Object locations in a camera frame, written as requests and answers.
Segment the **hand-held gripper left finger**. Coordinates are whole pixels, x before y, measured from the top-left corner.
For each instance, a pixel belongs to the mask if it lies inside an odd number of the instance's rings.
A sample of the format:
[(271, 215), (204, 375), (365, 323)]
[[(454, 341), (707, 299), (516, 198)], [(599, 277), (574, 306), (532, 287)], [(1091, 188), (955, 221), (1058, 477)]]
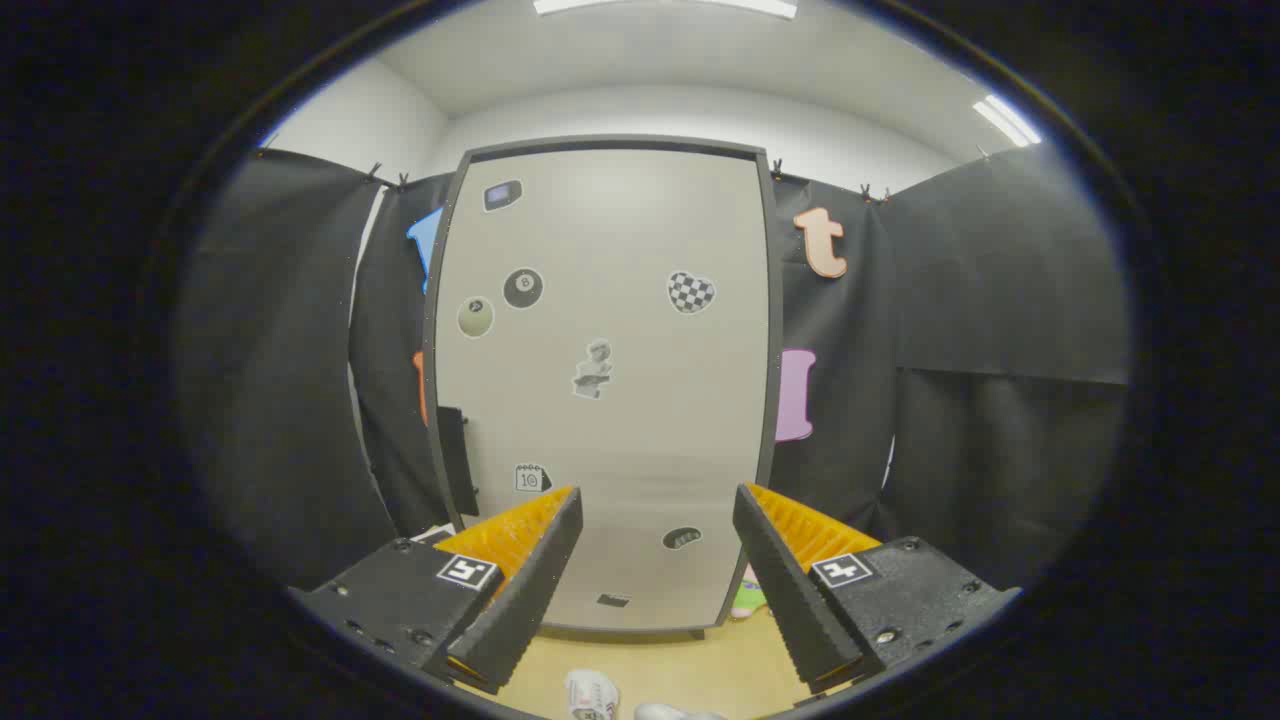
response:
[(581, 492), (566, 486), (453, 536), (393, 539), (291, 596), (413, 682), (495, 694), (539, 632), (581, 530)]

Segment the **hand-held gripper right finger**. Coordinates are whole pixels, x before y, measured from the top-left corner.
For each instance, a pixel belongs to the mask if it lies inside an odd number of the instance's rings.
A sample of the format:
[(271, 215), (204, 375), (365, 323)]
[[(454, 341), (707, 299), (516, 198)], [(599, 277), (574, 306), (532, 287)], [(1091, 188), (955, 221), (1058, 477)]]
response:
[(877, 541), (758, 484), (736, 489), (733, 528), (797, 678), (815, 693), (909, 671), (1021, 594), (920, 537)]

